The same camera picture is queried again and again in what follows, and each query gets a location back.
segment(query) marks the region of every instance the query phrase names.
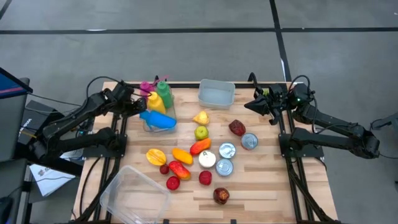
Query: computer screen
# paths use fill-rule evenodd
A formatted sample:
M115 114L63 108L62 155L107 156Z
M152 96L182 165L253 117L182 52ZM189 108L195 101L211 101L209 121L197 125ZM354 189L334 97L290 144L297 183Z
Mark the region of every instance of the computer screen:
M32 93L33 90L18 78L0 68L0 99Z

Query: paper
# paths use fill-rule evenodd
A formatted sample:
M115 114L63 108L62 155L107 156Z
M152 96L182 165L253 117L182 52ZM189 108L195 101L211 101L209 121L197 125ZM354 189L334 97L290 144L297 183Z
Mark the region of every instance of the paper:
M75 178L74 175L66 174L63 172L59 172L56 170L52 170L48 167L40 166L40 165L30 165L30 171L33 174L33 177L36 184L39 186L40 192L42 193L43 197L46 197L59 189L61 186L66 184L68 181Z

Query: tin can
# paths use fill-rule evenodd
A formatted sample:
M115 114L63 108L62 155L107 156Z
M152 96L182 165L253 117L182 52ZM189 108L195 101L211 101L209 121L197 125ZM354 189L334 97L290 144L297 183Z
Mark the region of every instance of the tin can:
M199 154L199 164L204 168L210 168L216 164L216 155L209 150L204 150Z
M219 152L221 157L225 159L231 159L236 154L236 148L234 144L230 142L224 142L223 144L220 145Z
M220 176L226 177L232 174L234 165L229 159L220 159L216 165L216 171Z
M242 136L241 145L245 150L253 150L258 144L259 140L254 134L247 133Z

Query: blue spray bottle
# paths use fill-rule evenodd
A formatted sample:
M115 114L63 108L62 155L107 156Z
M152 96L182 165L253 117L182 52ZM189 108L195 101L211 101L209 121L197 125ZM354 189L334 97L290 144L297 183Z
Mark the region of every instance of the blue spray bottle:
M139 114L140 119L145 120L148 127L156 127L160 129L173 129L177 124L177 120L166 116L157 111L144 111Z

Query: wooden tabletop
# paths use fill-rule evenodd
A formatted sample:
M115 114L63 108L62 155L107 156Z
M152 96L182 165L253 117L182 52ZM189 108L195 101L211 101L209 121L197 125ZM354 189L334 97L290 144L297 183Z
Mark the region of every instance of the wooden tabletop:
M104 88L112 89L116 83L106 82ZM218 148L223 142L232 142L237 147L232 159L234 172L229 177L220 177L215 168L210 169L213 180L210 186L201 185L199 173L204 170L194 158L192 166L187 167L192 173L191 180L182 180L178 190L171 192L171 203L164 218L171 223L229 223L237 219L238 223L295 223L294 208L287 175L285 159L280 155L278 134L279 125L271 126L269 116L261 116L246 109L243 104L253 100L253 88L237 88L235 101L229 110L204 108L198 104L197 88L173 88L175 110L177 114L177 130L173 134L153 134L143 130L143 123L137 116L128 119L128 144L126 154L121 160L121 166L130 165L143 172L165 187L166 180L172 175L162 175L159 167L153 166L146 159L150 148L161 149L166 153L167 160L172 161L171 151L178 147L189 151L195 143L194 130L198 126L192 118L201 110L210 117L207 126L212 139L211 150L218 155ZM248 133L254 133L259 138L259 145L253 151L244 150L240 146L240 138L231 133L230 122L238 119L246 126ZM286 130L289 132L289 121L284 114ZM94 130L111 125L112 114L99 116L95 119ZM308 128L304 124L295 123L297 127ZM83 182L89 168L95 159L85 162L76 196L74 212L78 215L80 194ZM83 197L83 211L98 192L101 172L101 159L86 185ZM328 177L324 166L313 158L303 158L308 188L319 206L330 217L337 219L335 206L330 192ZM217 187L225 187L230 192L230 198L225 205L213 201L213 191ZM303 218L306 218L305 206L299 190L300 206ZM113 223L121 223L112 216Z

